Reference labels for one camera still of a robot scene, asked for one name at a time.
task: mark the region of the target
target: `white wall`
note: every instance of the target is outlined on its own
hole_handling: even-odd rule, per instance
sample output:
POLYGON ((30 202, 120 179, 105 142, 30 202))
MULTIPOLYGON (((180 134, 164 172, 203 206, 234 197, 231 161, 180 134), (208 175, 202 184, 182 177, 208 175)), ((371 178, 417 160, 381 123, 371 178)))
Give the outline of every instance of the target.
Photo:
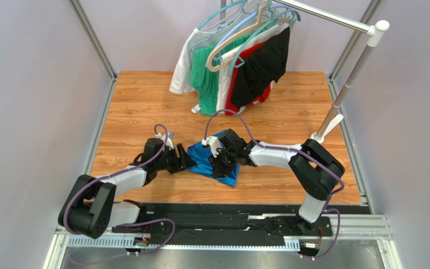
POLYGON ((404 268, 430 268, 430 3, 384 1, 374 21, 383 19, 391 29, 344 109, 374 208, 386 214, 404 268))
MULTIPOLYGON (((81 3, 117 72, 173 71, 190 33, 220 6, 219 0, 81 0, 81 3)), ((303 3, 359 20, 369 0, 304 0, 303 3)), ((352 31, 302 12, 301 19, 291 37, 287 69, 331 72, 352 31)))
POLYGON ((0 1, 0 268, 41 268, 110 81, 68 1, 0 1))

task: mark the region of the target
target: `white shirt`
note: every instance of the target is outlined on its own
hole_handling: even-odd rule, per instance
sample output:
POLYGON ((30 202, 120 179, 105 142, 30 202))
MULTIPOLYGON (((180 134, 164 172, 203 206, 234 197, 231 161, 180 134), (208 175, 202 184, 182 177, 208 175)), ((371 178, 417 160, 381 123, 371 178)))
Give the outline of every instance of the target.
MULTIPOLYGON (((200 30, 195 28, 192 34, 190 34, 189 38, 185 42, 182 47, 182 51, 180 53, 179 61, 175 66, 174 75, 172 76, 172 82, 170 83, 169 91, 175 94, 182 94, 184 92, 191 92, 195 89, 190 87, 190 73, 193 62, 193 52, 199 48, 206 48, 208 46, 217 45, 220 40, 230 31, 234 26, 236 26, 240 21, 248 17, 250 14, 256 11, 258 6, 258 0, 247 0, 245 3, 244 11, 246 13, 241 13, 241 9, 243 4, 240 4, 238 8, 233 11, 230 15, 228 15, 223 21, 218 22, 217 24, 211 27, 201 28, 200 30), (225 22, 233 20, 231 25, 226 26, 224 29, 220 30, 216 34, 214 34, 219 27, 221 27, 225 22), (200 42, 204 39, 208 40, 197 44, 194 48, 192 46, 197 42, 200 42)), ((256 21, 256 16, 245 22, 240 26, 239 29, 243 29, 252 25, 256 21)))
MULTIPOLYGON (((272 36, 275 36, 281 33, 286 27, 288 27, 287 24, 283 24, 281 26, 276 24, 275 26, 271 27, 270 29, 260 33, 259 35, 251 39, 246 45, 245 49, 249 49, 261 42, 267 41, 272 36)), ((235 54, 240 50, 241 46, 242 45, 239 45, 236 48, 232 49, 231 51, 222 55, 220 59, 220 64, 226 61, 231 62, 235 54)), ((230 90, 230 83, 232 81, 232 78, 228 76, 229 69, 230 69, 230 65, 220 69, 220 74, 218 76, 217 111, 220 109, 224 109, 227 103, 228 92, 230 90)))

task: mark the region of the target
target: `robotic arm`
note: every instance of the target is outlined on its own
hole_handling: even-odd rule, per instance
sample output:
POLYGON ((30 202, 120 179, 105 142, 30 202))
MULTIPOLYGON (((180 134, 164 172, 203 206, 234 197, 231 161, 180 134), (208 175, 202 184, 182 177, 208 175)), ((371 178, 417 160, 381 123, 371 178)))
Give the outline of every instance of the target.
MULTIPOLYGON (((176 145, 177 154, 171 140, 173 136, 168 132, 167 137, 158 134, 156 138, 149 138, 144 152, 122 171, 99 178, 80 176, 59 214, 59 224, 67 222, 65 227, 69 231, 97 239, 108 227, 146 222, 145 206, 130 200, 114 202, 114 198, 149 184, 158 171, 167 170, 173 174, 197 165, 181 144, 176 145)), ((214 178, 228 176, 237 164, 291 169, 306 191, 294 226, 290 228, 301 234, 313 234, 318 228, 324 207, 345 171, 340 162, 312 139, 292 146, 260 141, 247 143, 228 129, 219 138, 207 137, 202 144, 212 152, 209 161, 214 178)), ((302 247, 299 253, 315 256, 317 251, 319 249, 302 247)))
POLYGON ((214 178, 226 177, 236 164, 270 165, 292 170, 306 191, 298 213, 297 227, 300 230, 316 229, 317 220, 338 181, 321 167, 311 166, 304 156, 290 150, 306 153, 338 177, 345 172, 342 164, 313 139, 293 146, 271 145, 260 141, 246 143, 232 129, 228 129, 219 138, 207 137, 202 144, 212 151, 209 160, 214 178))
MULTIPOLYGON (((131 189, 149 184, 157 176, 158 171, 167 170, 173 174, 196 166, 196 163, 188 157, 182 144, 176 145, 177 156, 172 145, 173 136, 174 133, 169 132, 162 154, 159 154, 147 165, 112 174, 108 179, 101 180, 85 190, 71 205, 67 219, 68 226, 80 234, 97 239, 107 227, 140 222, 140 218, 144 217, 143 214, 142 216, 140 214, 141 204, 130 200, 115 203, 114 198, 131 189)), ((153 158, 163 146, 165 138, 165 135, 160 134, 156 138, 149 138, 145 144, 144 152, 139 154, 127 168, 133 168, 153 158)), ((59 213, 58 222, 60 225, 63 225, 64 212, 71 199, 93 180, 96 178, 90 175, 78 177, 59 213)))

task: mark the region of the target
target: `red shirt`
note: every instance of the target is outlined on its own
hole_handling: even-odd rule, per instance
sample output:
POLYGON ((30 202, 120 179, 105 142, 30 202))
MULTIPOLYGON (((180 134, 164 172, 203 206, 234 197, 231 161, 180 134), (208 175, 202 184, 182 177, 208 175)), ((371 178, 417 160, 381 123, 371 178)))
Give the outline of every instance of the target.
MULTIPOLYGON (((245 49, 244 51, 242 51, 240 53, 240 57, 242 59, 245 59, 246 57, 251 55, 253 52, 255 52, 261 45, 263 45, 263 43, 264 42, 261 42, 261 43, 258 43, 257 45, 254 45, 253 47, 251 47, 249 49, 245 49)), ((240 64, 240 63, 241 63, 240 59, 237 59, 236 64, 240 64)), ((236 108, 236 106, 234 106, 232 104, 231 100, 232 100, 233 86, 235 85, 237 73, 238 73, 238 68, 235 67, 233 69, 233 73, 232 73, 232 81, 230 83, 230 89, 228 90, 227 103, 225 104, 226 109, 231 109, 235 112, 239 112, 239 110, 236 108)), ((250 103, 248 105, 254 105, 254 103, 257 104, 258 102, 260 102, 260 103, 265 102, 265 100, 268 98, 268 95, 270 95, 270 91, 272 90, 271 85, 272 84, 268 85, 268 87, 264 90, 263 94, 260 97, 256 98, 252 103, 250 103)), ((231 116, 231 115, 233 115, 233 113, 225 112, 225 115, 231 116)))

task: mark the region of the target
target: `wooden table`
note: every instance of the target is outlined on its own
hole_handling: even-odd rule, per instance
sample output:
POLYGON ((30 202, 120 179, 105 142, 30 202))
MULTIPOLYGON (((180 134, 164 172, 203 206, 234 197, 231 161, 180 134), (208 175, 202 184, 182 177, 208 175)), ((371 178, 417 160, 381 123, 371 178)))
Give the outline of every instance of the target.
MULTIPOLYGON (((164 124, 175 133, 174 143, 187 149, 203 138, 209 116, 195 115, 197 93, 169 92, 172 72, 121 72, 110 104, 91 175, 120 170, 143 151, 153 126, 164 124)), ((331 104, 325 75, 321 72, 288 72, 262 104, 241 113, 257 140, 281 145, 303 143, 317 131, 331 104)), ((232 128, 250 138, 235 116, 214 118, 209 135, 232 128)), ((332 202, 359 204, 361 198, 339 126, 323 146, 346 168, 344 191, 332 202)), ((159 171, 149 185, 120 196, 139 202, 302 203, 305 191, 292 171, 276 167, 242 166, 236 187, 188 171, 159 171)))

